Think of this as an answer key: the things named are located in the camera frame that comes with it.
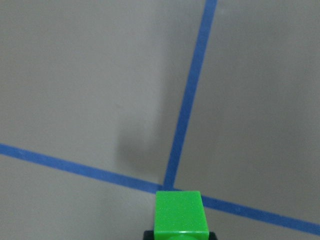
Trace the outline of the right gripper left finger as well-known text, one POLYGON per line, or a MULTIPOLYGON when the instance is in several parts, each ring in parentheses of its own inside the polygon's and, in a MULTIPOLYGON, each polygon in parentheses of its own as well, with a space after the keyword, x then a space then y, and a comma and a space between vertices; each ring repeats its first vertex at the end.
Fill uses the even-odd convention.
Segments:
POLYGON ((146 230, 143 233, 143 240, 154 240, 154 231, 153 230, 146 230))

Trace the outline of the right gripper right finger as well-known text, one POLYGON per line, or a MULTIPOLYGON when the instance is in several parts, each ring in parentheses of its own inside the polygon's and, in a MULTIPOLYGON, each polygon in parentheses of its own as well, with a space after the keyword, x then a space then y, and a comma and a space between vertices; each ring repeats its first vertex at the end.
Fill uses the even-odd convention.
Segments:
POLYGON ((217 236, 213 231, 209 232, 208 240, 217 240, 217 236))

